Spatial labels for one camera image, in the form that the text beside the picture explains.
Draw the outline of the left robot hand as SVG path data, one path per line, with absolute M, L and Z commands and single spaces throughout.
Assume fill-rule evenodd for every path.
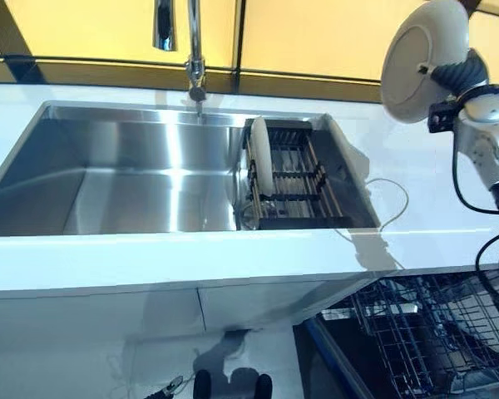
M 182 385 L 184 381 L 183 376 L 178 376 L 172 379 L 166 386 L 162 387 L 159 391 L 153 392 L 145 399 L 172 399 L 175 391 Z

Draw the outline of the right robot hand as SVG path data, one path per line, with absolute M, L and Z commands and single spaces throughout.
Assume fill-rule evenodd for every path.
M 489 83 L 487 65 L 474 48 L 468 51 L 463 62 L 441 66 L 424 62 L 417 65 L 417 72 L 428 76 L 454 96 L 460 96 L 475 87 Z

